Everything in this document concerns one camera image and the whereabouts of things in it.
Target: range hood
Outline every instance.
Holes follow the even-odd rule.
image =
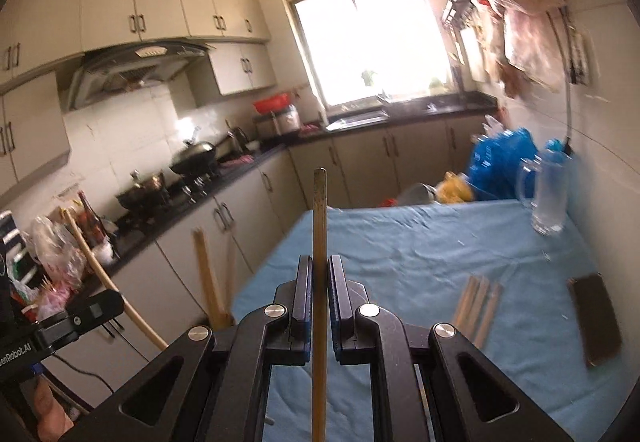
[[[68,109],[167,82],[208,50],[205,45],[164,40],[89,52],[71,81]]]

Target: window pane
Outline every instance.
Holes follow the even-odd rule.
[[[296,4],[318,82],[328,104],[375,95],[365,86],[368,54],[351,0],[304,0]]]
[[[449,61],[424,0],[355,0],[374,86],[389,96],[426,95],[447,81]]]

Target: smartphone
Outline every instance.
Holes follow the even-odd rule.
[[[590,274],[568,281],[578,316],[584,360],[597,366],[615,356],[622,346],[620,328],[602,275]]]

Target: glass mug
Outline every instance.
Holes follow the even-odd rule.
[[[545,149],[533,160],[522,159],[516,194],[525,207],[532,208],[531,225],[540,234],[558,234],[564,228],[566,205],[569,197],[569,161],[561,151]],[[536,172],[533,200],[525,198],[525,178]]]

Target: wrinkled fabric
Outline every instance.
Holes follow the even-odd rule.
[[[328,253],[340,254],[348,279],[402,321],[425,327],[450,320],[468,275],[499,281],[504,291],[485,354],[576,442],[594,442],[631,390],[617,357],[587,369],[567,279],[596,272],[568,222],[555,238],[537,234],[530,211],[514,200],[455,206],[328,210]],[[273,301],[312,252],[306,213],[236,297],[237,319]],[[340,366],[328,338],[326,439],[372,441],[369,370]],[[308,441],[311,365],[273,369],[263,440]]]

